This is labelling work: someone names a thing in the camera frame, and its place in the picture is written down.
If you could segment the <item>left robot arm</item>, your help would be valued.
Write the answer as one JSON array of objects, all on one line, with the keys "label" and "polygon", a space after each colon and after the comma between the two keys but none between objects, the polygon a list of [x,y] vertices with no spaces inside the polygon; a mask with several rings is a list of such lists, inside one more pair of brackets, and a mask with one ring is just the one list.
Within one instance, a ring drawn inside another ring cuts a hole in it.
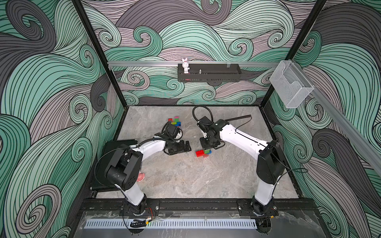
[{"label": "left robot arm", "polygon": [[119,142],[116,148],[107,151],[94,167],[95,180],[105,187],[116,187],[124,195],[134,213],[141,214],[147,197],[138,186],[142,162],[157,152],[176,155],[191,151],[189,141],[171,141],[158,136],[136,145]]}]

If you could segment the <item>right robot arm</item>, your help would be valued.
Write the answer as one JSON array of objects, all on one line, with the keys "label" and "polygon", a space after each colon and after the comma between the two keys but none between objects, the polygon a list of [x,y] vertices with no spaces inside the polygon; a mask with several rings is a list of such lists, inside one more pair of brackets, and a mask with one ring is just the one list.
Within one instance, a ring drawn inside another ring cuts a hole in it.
[{"label": "right robot arm", "polygon": [[230,124],[231,121],[252,119],[251,115],[245,115],[232,119],[220,119],[216,122],[206,116],[195,119],[197,126],[202,132],[200,143],[203,149],[219,149],[226,142],[245,151],[253,157],[257,163],[256,174],[258,186],[253,196],[252,205],[257,213],[264,213],[274,199],[274,192],[279,187],[280,180],[288,176],[293,183],[296,197],[300,198],[300,191],[295,184],[296,173],[305,174],[307,169],[292,169],[289,167],[280,144],[272,140],[270,142],[260,140],[247,133],[240,131]]}]

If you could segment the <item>pink white small toy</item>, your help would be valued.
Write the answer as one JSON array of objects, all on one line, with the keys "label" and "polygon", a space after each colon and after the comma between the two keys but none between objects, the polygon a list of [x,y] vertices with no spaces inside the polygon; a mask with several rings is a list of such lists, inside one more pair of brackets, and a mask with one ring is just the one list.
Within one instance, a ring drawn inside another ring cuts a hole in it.
[{"label": "pink white small toy", "polygon": [[144,179],[145,179],[145,173],[139,173],[138,178],[137,178],[137,182],[141,182]]}]

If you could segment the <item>white rabbit figurine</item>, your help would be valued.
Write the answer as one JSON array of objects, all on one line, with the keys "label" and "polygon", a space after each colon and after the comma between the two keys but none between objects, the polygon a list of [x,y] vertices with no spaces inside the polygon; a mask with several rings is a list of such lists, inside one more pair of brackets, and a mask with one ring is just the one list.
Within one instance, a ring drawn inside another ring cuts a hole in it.
[{"label": "white rabbit figurine", "polygon": [[182,59],[182,67],[183,67],[183,70],[184,70],[184,74],[189,74],[190,67],[189,67],[189,63],[188,63],[188,59],[187,58]]}]

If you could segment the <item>black wall shelf tray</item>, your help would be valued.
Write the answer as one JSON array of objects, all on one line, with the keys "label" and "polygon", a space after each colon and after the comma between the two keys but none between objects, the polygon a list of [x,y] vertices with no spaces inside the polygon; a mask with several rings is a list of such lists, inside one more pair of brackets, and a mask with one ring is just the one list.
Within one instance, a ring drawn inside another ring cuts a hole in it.
[{"label": "black wall shelf tray", "polygon": [[191,63],[188,70],[181,63],[178,64],[179,82],[239,82],[242,76],[238,64],[232,63]]}]

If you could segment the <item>clear plastic wall box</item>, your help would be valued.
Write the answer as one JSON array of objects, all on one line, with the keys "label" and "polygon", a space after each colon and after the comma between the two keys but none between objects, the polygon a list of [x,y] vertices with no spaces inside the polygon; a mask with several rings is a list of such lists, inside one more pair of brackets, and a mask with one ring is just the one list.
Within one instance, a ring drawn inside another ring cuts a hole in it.
[{"label": "clear plastic wall box", "polygon": [[288,109],[299,107],[314,90],[312,81],[300,65],[292,60],[282,60],[270,77],[270,82]]}]

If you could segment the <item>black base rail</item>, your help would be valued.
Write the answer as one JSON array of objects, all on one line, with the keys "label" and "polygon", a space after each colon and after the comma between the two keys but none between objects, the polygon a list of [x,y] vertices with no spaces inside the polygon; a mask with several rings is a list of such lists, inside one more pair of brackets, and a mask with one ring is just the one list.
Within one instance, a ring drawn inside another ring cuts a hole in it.
[{"label": "black base rail", "polygon": [[130,205],[125,199],[85,199],[80,211],[117,211],[120,215],[167,216],[175,212],[232,212],[240,216],[259,217],[275,215],[280,211],[317,210],[309,198],[273,199],[269,205],[259,208],[251,198],[148,198],[142,208]]}]

